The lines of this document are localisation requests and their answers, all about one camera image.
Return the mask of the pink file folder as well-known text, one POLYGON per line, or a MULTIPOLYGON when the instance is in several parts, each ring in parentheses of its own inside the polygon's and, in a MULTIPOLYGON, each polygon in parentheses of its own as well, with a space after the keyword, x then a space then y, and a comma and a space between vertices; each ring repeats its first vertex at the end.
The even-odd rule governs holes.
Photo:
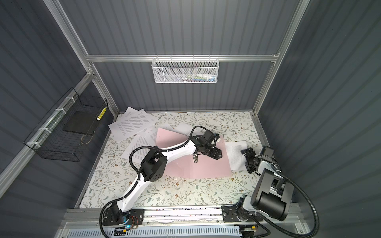
MULTIPOLYGON (((159 148, 167 148, 186 141, 188 137, 173 131, 159 128, 156 145, 159 148)), ((224 138, 220 138, 216 145, 222 150, 222 158, 214 160, 206 155, 199 155, 198 162, 195 163, 192 154, 183 156, 174 161, 168 160, 164 175, 171 177, 181 177, 185 179, 207 179, 231 177, 229 159, 226 152, 224 138)))

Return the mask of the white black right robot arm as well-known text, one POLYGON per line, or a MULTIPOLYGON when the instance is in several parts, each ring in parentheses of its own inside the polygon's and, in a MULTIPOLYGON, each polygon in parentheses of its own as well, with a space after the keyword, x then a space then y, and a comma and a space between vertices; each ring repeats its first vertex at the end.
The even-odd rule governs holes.
POLYGON ((243 149, 241 153, 246 158, 247 171, 259 175, 255 190, 239 199, 237 217, 247 220, 249 212, 261 212, 279 221, 288 215, 294 186, 278 174, 281 168, 274 158, 274 149, 263 146, 256 154, 252 148, 243 149))

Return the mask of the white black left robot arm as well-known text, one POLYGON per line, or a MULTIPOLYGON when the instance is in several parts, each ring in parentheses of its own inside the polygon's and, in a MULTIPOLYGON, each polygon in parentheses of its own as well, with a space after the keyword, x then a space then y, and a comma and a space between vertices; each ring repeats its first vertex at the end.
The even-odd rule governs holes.
POLYGON ((144 190, 154 181, 160 179, 165 172, 168 163, 188 155, 206 155, 214 160, 223 157, 222 150, 216 147, 219 134, 205 130, 202 135, 190 135, 184 142, 168 147, 141 146, 134 149, 129 155, 129 163, 137 173, 133 184, 127 189, 122 197, 112 200, 104 206, 101 218, 105 218, 105 212, 109 211, 112 221, 117 224, 125 224, 129 221, 128 212, 144 190), (140 168, 133 164, 133 155, 147 149, 148 153, 140 163, 140 168))

